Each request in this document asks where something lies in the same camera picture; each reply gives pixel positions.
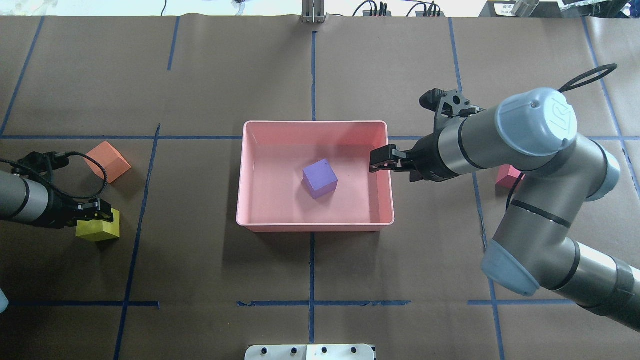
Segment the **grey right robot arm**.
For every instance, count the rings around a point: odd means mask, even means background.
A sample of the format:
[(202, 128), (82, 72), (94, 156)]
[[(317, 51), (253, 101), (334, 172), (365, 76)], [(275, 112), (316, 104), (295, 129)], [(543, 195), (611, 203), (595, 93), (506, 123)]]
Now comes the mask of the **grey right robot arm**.
[(583, 204), (615, 189), (620, 165), (578, 133), (576, 113), (563, 92), (537, 88), (483, 109), (459, 91), (435, 88), (419, 103), (434, 112), (432, 134), (409, 150), (395, 145), (372, 150), (369, 171), (409, 173), (411, 182), (445, 182), (513, 166), (524, 178), (487, 241), (484, 274), (520, 296), (547, 289), (638, 331), (638, 269), (568, 237)]

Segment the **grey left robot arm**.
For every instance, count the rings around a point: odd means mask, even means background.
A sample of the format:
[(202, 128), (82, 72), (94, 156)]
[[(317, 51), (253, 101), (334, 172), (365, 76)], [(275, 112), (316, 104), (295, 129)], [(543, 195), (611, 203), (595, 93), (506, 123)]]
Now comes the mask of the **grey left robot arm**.
[(0, 173), (0, 219), (37, 228), (73, 228), (80, 222), (115, 222), (115, 209), (100, 198), (82, 203), (36, 181)]

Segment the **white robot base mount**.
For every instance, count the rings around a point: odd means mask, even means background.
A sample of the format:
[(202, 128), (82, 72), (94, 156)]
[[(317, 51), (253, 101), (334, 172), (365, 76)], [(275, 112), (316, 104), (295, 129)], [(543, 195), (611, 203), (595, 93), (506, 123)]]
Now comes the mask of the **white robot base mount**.
[(252, 345), (245, 360), (376, 360), (375, 346), (355, 344), (262, 344)]

